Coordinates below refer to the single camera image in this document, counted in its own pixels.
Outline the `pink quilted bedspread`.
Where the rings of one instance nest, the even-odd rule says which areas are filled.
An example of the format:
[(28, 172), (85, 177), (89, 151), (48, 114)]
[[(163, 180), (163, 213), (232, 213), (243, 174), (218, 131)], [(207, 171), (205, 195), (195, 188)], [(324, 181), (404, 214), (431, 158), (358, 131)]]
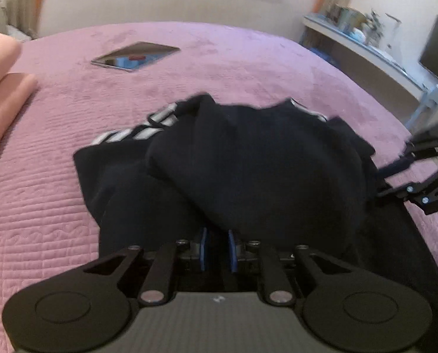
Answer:
[(0, 352), (438, 352), (438, 125), (223, 26), (78, 29), (15, 70)]

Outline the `navy striped hooded jacket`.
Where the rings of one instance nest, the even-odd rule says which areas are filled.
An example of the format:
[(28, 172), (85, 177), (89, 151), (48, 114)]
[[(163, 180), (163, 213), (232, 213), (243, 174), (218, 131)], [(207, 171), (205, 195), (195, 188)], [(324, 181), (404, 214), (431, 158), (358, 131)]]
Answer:
[(74, 164), (101, 255), (202, 229), (308, 245), (422, 294), (434, 321), (419, 347), (438, 352), (438, 266), (403, 201), (377, 196), (373, 154), (342, 119), (294, 100), (254, 109), (203, 94), (102, 136)]

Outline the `white wall desk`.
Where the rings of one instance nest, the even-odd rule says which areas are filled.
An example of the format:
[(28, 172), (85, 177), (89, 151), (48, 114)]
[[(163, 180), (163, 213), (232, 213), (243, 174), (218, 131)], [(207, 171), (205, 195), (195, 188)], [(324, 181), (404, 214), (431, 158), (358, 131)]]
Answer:
[(305, 15), (303, 25), (299, 43), (342, 71), (409, 131), (438, 122), (438, 84), (426, 87), (321, 14)]

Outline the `folded pink blanket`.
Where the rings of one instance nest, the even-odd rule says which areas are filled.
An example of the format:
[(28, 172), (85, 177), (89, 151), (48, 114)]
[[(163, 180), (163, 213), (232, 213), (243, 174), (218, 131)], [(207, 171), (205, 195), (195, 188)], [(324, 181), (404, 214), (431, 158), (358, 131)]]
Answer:
[(21, 52), (20, 41), (0, 33), (0, 141), (37, 88), (35, 75), (10, 71)]

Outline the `dark tablet on bed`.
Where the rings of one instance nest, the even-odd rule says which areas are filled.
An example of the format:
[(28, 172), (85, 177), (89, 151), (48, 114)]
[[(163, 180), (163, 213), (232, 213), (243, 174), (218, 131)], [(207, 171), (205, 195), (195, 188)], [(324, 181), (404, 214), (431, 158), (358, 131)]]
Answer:
[(96, 57), (90, 64), (133, 72), (180, 51), (181, 49), (175, 46), (140, 41)]

